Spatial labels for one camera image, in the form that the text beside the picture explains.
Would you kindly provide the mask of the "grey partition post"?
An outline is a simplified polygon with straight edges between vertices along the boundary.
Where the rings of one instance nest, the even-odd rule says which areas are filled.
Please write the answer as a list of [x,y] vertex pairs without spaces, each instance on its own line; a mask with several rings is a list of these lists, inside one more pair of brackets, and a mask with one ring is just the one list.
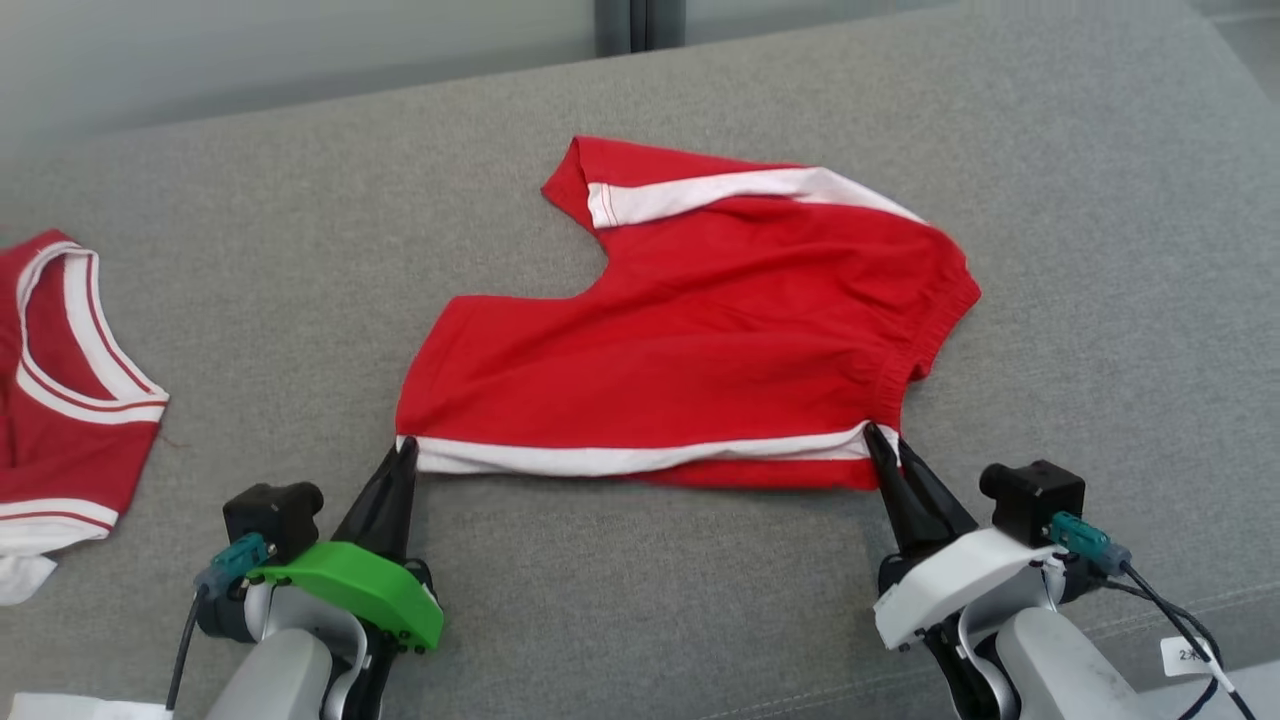
[[650,53],[686,44],[689,0],[591,0],[596,56]]

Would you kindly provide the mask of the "red basketball jersey white trim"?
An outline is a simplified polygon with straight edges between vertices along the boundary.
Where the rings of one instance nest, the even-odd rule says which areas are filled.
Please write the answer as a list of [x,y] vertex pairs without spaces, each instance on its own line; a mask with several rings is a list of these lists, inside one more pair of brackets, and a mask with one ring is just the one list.
[[60,231],[0,251],[0,607],[111,533],[166,410],[113,334],[99,272]]

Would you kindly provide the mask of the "red shorts with white stripes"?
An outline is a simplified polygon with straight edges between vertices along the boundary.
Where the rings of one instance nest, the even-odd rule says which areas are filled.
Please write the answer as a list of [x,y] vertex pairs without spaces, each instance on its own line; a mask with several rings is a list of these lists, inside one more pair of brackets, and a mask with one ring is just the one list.
[[447,475],[873,491],[914,382],[980,300],[960,246],[823,167],[580,135],[543,188],[605,255],[567,299],[452,299],[398,443]]

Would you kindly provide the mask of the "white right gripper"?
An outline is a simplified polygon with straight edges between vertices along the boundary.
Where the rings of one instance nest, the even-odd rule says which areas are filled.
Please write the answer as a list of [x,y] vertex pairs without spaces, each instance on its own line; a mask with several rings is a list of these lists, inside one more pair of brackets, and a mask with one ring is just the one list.
[[1064,547],[1032,548],[995,528],[977,530],[977,519],[905,439],[897,451],[869,421],[864,441],[899,555],[919,559],[927,546],[952,542],[877,600],[876,629],[886,648],[916,643],[919,632],[959,612],[961,644],[970,651],[970,634],[992,632],[1024,609],[1056,609],[1062,564],[1053,556]]

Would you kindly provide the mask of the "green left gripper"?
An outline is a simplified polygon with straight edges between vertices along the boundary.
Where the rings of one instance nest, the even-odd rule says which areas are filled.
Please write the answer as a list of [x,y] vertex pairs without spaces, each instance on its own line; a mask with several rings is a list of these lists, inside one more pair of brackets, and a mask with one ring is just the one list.
[[406,560],[417,457],[417,441],[404,438],[361,489],[334,541],[317,543],[285,565],[255,568],[250,578],[301,588],[393,634],[416,653],[436,650],[444,614],[430,568],[420,559]]

